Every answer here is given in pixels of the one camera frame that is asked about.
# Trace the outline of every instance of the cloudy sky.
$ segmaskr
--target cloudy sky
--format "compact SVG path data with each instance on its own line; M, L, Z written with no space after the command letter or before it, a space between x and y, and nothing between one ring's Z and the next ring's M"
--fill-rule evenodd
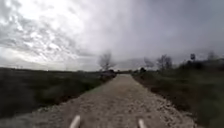
M222 56L223 23L223 0L0 0L0 66L98 70L105 51L118 66Z

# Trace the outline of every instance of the white marker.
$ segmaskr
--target white marker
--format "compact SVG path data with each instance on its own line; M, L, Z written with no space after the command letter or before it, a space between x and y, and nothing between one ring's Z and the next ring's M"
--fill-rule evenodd
M138 125L139 125L139 128L147 128L143 119L139 119L138 120Z
M79 115L75 116L69 128L79 128L81 122L81 117Z

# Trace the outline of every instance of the bare tree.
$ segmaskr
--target bare tree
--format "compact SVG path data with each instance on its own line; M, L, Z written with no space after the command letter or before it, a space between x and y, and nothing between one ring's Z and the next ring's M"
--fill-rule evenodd
M162 55L159 59L157 59L158 68L161 70L171 69L173 67L171 57L167 55Z
M196 60L196 55L194 53L191 54L191 61L195 62Z
M100 56L99 65L104 71L108 71L110 68L115 66L115 63L110 52L106 52Z
M147 68L147 69L149 69L149 68L153 68L154 67L154 63L152 62L152 61L150 61L150 59L149 58L144 58L144 62L145 62L145 67Z
M211 51L211 52L208 53L208 58L207 59L209 61L216 60L216 59L218 59L218 55L215 52Z

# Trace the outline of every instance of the gravel road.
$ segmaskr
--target gravel road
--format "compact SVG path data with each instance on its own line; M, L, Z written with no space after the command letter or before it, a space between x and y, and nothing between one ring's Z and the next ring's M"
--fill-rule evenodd
M81 115L80 128L195 128L193 120L167 100L149 92L130 75L118 75L105 85L58 106L1 120L0 128L69 128Z

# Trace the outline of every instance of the grass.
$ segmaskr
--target grass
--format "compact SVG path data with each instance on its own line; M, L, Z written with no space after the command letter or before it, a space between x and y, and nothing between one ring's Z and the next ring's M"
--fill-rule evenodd
M224 127L224 72L218 70L166 70L134 73L134 78L178 110L191 112L198 124Z
M0 118L76 98L115 76L100 72L0 69Z

